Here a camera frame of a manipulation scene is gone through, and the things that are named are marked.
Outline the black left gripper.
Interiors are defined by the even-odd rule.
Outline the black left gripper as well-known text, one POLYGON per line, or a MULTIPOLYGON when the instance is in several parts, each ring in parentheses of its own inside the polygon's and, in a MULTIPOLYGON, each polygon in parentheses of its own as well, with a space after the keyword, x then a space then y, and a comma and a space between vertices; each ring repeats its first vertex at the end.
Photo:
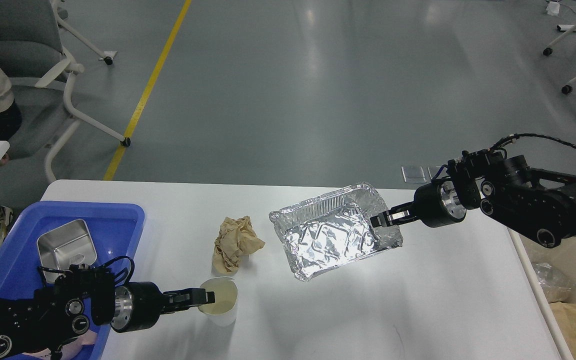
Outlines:
POLYGON ((110 326, 117 333, 148 330, 156 325, 162 309, 163 315, 168 315, 212 305, 215 301, 215 292, 205 288, 162 293, 153 282, 129 282, 114 289, 114 315, 110 326))

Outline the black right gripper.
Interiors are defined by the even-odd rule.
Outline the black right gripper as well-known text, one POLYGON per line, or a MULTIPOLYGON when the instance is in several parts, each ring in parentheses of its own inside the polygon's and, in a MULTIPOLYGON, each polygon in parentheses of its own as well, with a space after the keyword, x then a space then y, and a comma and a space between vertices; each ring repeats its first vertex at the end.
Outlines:
POLYGON ((377 228, 401 226, 421 221, 427 227, 439 228, 464 221, 467 210, 458 198, 451 180, 425 184, 414 192, 413 201, 401 203, 370 217, 377 228))

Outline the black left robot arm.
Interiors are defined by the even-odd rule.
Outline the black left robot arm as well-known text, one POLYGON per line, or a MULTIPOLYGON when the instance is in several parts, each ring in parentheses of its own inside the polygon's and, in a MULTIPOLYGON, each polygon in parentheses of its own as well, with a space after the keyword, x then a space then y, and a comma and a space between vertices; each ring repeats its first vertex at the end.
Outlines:
POLYGON ((39 266, 42 285, 32 298, 0 298, 0 359, 48 350, 60 360, 64 346, 91 325, 110 325, 117 333, 148 330, 162 315, 216 301, 215 292, 203 288, 162 292, 153 282, 133 282, 132 258, 118 273, 111 269, 123 259, 68 269, 39 266))

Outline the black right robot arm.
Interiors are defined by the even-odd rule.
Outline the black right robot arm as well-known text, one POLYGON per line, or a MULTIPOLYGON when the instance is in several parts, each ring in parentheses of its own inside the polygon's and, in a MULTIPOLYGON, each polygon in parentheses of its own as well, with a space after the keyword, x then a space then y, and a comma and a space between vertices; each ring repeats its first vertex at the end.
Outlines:
POLYGON ((539 138, 576 150, 558 137, 516 133, 477 152, 462 151, 414 192, 411 202, 370 218, 374 229, 420 221, 430 228, 464 221, 468 210, 547 248, 576 238, 576 175, 528 166, 523 155, 509 157, 506 146, 521 138, 539 138))

